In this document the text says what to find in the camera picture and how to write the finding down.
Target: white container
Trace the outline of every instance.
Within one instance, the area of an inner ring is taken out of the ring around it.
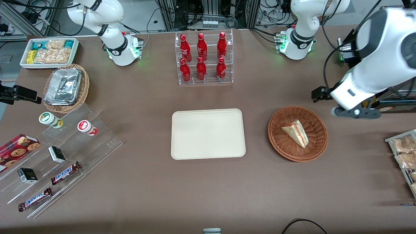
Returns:
[[[60,128],[64,125],[64,121],[50,112],[43,112],[39,116],[39,122],[51,126],[53,128]]]
[[[98,129],[94,127],[88,120],[81,120],[78,123],[78,130],[80,132],[87,133],[89,136],[95,136],[98,133]]]
[[[44,42],[47,40],[66,40],[66,41],[74,41],[74,44],[71,48],[71,54],[69,55],[69,59],[67,63],[55,63],[55,64],[28,64],[26,63],[27,55],[29,51],[32,50],[32,45],[34,42]],[[22,59],[20,60],[20,66],[26,69],[49,69],[49,68],[58,68],[63,67],[66,65],[72,64],[75,58],[75,54],[77,53],[78,49],[78,40],[73,37],[54,37],[54,38],[36,38],[30,39],[27,42],[25,52],[23,53]]]
[[[229,158],[244,154],[243,115],[239,109],[178,111],[172,115],[172,158]]]

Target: cookie box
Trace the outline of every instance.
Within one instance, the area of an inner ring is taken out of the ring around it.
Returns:
[[[0,147],[0,173],[40,146],[36,138],[20,134]]]
[[[36,38],[36,39],[30,39],[27,42],[26,45],[26,49],[25,52],[23,53],[22,59],[20,60],[20,66],[23,68],[26,68],[28,70],[45,70],[45,69],[54,69],[54,68],[58,68],[58,67],[63,67],[63,66],[67,66],[67,65],[71,65],[72,62],[74,61],[75,55],[77,53],[77,49],[78,49],[78,40],[76,38],[73,37],[54,37],[54,40],[66,40],[66,41],[73,41],[74,44],[72,44],[72,48],[71,48],[71,54],[69,55],[69,59],[67,63],[55,63],[55,64],[30,64],[27,63],[26,59],[27,56],[29,55],[29,51],[31,51],[33,43],[36,42],[43,42],[43,41],[48,41],[52,38]]]

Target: snickers bar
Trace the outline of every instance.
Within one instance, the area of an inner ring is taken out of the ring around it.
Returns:
[[[70,174],[72,174],[73,172],[75,172],[76,170],[78,170],[79,168],[81,168],[81,165],[77,161],[76,163],[72,164],[70,167],[66,168],[63,172],[59,173],[57,176],[55,176],[54,178],[52,178],[51,179],[52,185],[55,185],[59,181],[65,179],[67,176],[69,176]]]
[[[31,199],[27,200],[26,202],[19,204],[19,212],[22,212],[29,208],[31,205],[39,202],[40,200],[44,199],[45,197],[52,196],[52,190],[48,187],[45,191],[39,193],[38,195],[32,197]]]

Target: clear acrylic rack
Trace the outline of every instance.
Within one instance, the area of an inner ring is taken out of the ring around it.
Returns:
[[[59,129],[49,127],[37,137],[41,147],[36,152],[27,155],[5,171],[4,175],[1,175],[0,197],[7,200],[8,204],[15,206],[16,212],[20,203],[43,192],[47,187],[51,187],[52,197],[45,198],[22,212],[22,215],[27,218],[37,217],[123,144],[101,121],[98,113],[87,104],[72,110],[62,119],[64,126]],[[83,119],[90,121],[98,128],[99,131],[95,136],[78,131],[77,124]],[[64,163],[52,161],[48,151],[50,146],[56,146],[62,150],[66,157]],[[52,185],[51,178],[76,161],[82,165],[82,168],[60,183]],[[22,183],[17,174],[17,170],[21,167],[32,168],[38,181],[34,184]]]
[[[217,43],[219,40],[220,32],[225,32],[225,40],[227,41],[227,56],[225,57],[225,65],[227,69],[225,70],[225,80],[223,82],[217,81]],[[220,85],[220,84],[229,84],[234,82],[234,72],[233,72],[233,63],[234,63],[234,54],[233,54],[233,31],[232,30],[207,30],[204,31],[204,38],[207,42],[208,48],[208,60],[205,61],[207,67],[207,75],[205,81],[200,81],[198,79],[198,73],[196,71],[198,51],[196,45],[198,43],[198,35],[195,32],[177,32],[175,35],[175,51],[176,51],[176,65],[178,67],[178,80],[180,85]],[[192,61],[188,63],[188,66],[191,70],[191,82],[183,82],[181,71],[179,69],[180,63],[179,60],[182,58],[181,54],[181,40],[179,36],[185,34],[186,40],[188,41],[191,47]]]

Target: coca-cola bottle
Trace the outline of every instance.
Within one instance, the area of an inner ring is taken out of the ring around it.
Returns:
[[[202,56],[198,57],[198,64],[196,65],[196,70],[198,71],[198,79],[204,81],[207,75],[207,67],[204,63]]]
[[[189,66],[186,64],[186,60],[184,58],[181,58],[179,62],[181,63],[179,70],[181,71],[183,82],[191,82],[191,71],[189,70]]]
[[[191,47],[189,46],[189,43],[186,41],[186,36],[184,34],[181,34],[179,38],[181,39],[182,58],[184,58],[187,63],[190,63],[192,61]]]
[[[203,33],[198,33],[198,44],[196,48],[198,49],[198,56],[202,56],[202,59],[206,61],[208,59],[208,50]]]
[[[224,64],[224,57],[220,57],[218,59],[218,64],[217,64],[217,81],[218,82],[223,82],[225,80],[226,68],[227,67]]]
[[[220,39],[217,44],[217,57],[225,57],[227,55],[227,41],[225,40],[225,32],[220,32]]]

